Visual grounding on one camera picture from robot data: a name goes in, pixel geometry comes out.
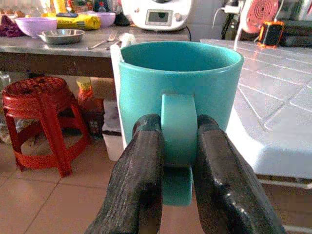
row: bottle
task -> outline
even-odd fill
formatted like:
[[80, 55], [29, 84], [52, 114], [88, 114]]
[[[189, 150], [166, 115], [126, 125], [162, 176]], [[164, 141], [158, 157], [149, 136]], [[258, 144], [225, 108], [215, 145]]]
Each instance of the bottle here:
[[99, 2], [98, 12], [106, 12], [103, 1]]
[[1, 79], [1, 84], [2, 84], [1, 90], [11, 83], [10, 76], [2, 71], [0, 71], [0, 79]]
[[114, 12], [113, 0], [107, 0], [107, 7], [108, 7], [109, 12]]
[[66, 13], [66, 5], [65, 0], [53, 0], [55, 12], [58, 13]]
[[79, 86], [78, 105], [82, 110], [82, 116], [88, 125], [89, 132], [93, 136], [102, 137], [103, 100], [94, 97], [90, 78], [80, 77], [76, 82]]

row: white tile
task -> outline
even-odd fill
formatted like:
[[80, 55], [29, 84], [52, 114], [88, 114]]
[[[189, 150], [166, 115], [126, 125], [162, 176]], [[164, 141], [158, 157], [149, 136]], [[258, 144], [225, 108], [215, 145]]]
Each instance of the white tile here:
[[296, 62], [285, 59], [285, 60], [276, 60], [274, 62], [274, 65], [278, 65], [288, 69], [293, 69], [299, 72], [309, 73], [312, 75], [312, 65], [308, 63]]
[[257, 60], [260, 62], [265, 62], [268, 64], [275, 64], [279, 61], [285, 60], [283, 57], [273, 56], [273, 55], [264, 55], [262, 53], [254, 52], [252, 56], [249, 57], [250, 59]]
[[286, 105], [265, 123], [270, 131], [295, 134], [311, 134], [312, 113], [301, 108]]
[[263, 47], [258, 46], [256, 43], [253, 43], [252, 41], [240, 41], [238, 43], [238, 47], [248, 49], [248, 50], [258, 51], [259, 53], [262, 53], [262, 54], [280, 56], [284, 58], [287, 58], [289, 57], [289, 55], [291, 55], [291, 52], [289, 51], [280, 50], [279, 48], [263, 48]]
[[232, 44], [230, 40], [221, 40], [221, 39], [201, 39], [200, 42], [211, 45], [219, 45], [228, 48]]
[[304, 85], [312, 79], [310, 74], [274, 65], [269, 65], [257, 72], [298, 85]]
[[299, 85], [258, 74], [256, 72], [241, 76], [239, 84], [255, 89], [279, 100], [287, 100], [300, 90]]
[[290, 103], [312, 112], [312, 89], [305, 87], [290, 101]]
[[265, 67], [267, 67], [268, 64], [256, 60], [252, 60], [250, 58], [245, 58], [243, 68], [250, 70], [250, 71], [258, 71]]
[[252, 71], [243, 68], [240, 72], [240, 77], [249, 77], [251, 73]]
[[283, 105], [283, 102], [273, 98], [269, 95], [265, 95], [256, 90], [240, 86], [242, 94], [246, 98], [250, 107], [256, 113], [258, 118], [264, 119], [272, 114], [277, 108]]

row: kitchen counter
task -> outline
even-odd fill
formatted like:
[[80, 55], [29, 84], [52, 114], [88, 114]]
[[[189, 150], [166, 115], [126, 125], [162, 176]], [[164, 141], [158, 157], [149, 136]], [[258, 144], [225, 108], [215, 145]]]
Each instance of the kitchen counter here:
[[72, 76], [113, 77], [110, 52], [105, 50], [113, 42], [93, 50], [86, 47], [108, 39], [112, 31], [117, 36], [132, 33], [137, 42], [162, 40], [189, 40], [187, 29], [174, 32], [146, 31], [136, 27], [112, 26], [86, 31], [80, 43], [48, 45], [41, 39], [28, 36], [0, 38], [0, 71]]
[[312, 179], [312, 49], [240, 41], [237, 51], [245, 62], [227, 134], [257, 174]]

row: yellow package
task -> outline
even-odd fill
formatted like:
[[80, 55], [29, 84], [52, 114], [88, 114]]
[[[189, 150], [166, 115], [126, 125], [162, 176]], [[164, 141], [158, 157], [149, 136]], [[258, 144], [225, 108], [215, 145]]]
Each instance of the yellow package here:
[[[43, 17], [55, 17], [55, 14], [46, 13], [42, 14]], [[101, 27], [101, 20], [98, 16], [90, 16], [79, 14], [76, 18], [70, 17], [57, 17], [58, 29], [82, 29], [93, 30]]]

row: white tiled table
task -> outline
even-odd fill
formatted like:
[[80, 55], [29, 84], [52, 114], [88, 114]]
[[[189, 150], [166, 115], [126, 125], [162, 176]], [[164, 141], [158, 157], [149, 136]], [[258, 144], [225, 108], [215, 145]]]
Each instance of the white tiled table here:
[[227, 128], [230, 139], [257, 174], [312, 179], [312, 49], [240, 41], [237, 51], [245, 62]]

